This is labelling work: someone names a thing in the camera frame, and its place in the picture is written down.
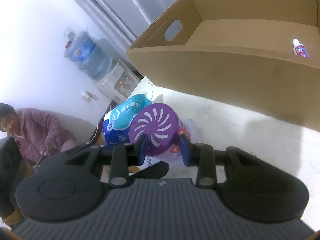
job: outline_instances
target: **circular cap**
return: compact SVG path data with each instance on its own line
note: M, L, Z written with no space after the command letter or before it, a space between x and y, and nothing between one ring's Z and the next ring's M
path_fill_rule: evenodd
M39 186L41 196L48 199L63 199L76 191L76 184L70 179L49 179Z
M209 177L200 178L199 183L203 186L211 186L214 184L214 179Z
M297 46L300 44L300 42L298 41L298 39L293 39L292 40L293 46Z
M98 178L81 166L53 164L23 180L16 200L21 212L40 221L60 222L92 211L103 197Z
M221 193L236 213L270 223L300 217L309 199L300 180L277 168L263 166L241 168L226 180Z
M124 185L126 183L127 183L127 180L123 177L115 177L115 178L111 179L111 184L116 185L116 186Z
M130 142L136 143L145 133L149 138L148 156L157 156L168 150L179 139L179 119L166 104L155 103L145 107L132 120Z

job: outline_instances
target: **box handle hole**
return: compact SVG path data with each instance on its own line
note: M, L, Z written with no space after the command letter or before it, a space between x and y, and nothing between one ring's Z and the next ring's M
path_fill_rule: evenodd
M178 34L180 30L181 30L181 22L179 20L175 20L173 23L170 24L170 26L165 31L164 38L167 41L172 41L173 38Z

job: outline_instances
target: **ribbed black surface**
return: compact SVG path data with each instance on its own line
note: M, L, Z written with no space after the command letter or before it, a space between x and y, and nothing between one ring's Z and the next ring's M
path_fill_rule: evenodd
M14 232L22 240L304 240L313 234L300 220L261 224L239 217L214 191L195 187L191 179L136 179L131 187L112 190L79 220L27 219Z

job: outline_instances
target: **white bottle cap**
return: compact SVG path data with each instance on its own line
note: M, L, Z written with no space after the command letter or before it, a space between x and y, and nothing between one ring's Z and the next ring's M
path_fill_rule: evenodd
M293 39L292 43L293 43L293 46L294 46L294 47L295 47L295 46L298 46L298 45L300 44L300 42L298 41L298 39Z

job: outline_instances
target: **woman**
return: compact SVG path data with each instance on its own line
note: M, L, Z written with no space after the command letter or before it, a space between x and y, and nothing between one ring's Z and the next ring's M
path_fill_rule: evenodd
M55 115L33 108L15 111L12 106L0 103L0 130L14 137L22 157L31 167L42 155L78 145L73 133L63 129Z

